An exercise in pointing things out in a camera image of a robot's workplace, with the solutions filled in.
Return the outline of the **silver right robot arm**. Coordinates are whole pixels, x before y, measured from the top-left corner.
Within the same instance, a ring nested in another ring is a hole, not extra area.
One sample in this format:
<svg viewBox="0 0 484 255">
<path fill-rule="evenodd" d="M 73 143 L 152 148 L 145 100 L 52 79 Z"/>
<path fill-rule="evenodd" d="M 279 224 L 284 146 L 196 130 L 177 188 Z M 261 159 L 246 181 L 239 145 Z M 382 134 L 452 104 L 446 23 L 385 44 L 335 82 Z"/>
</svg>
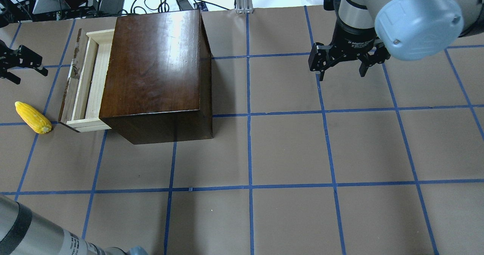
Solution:
<svg viewBox="0 0 484 255">
<path fill-rule="evenodd" d="M 483 32 L 483 0 L 323 0 L 336 16 L 329 45 L 313 43 L 310 71 L 325 71 L 359 60 L 361 77 L 369 67 L 394 57 L 420 60 L 457 38 Z"/>
</svg>

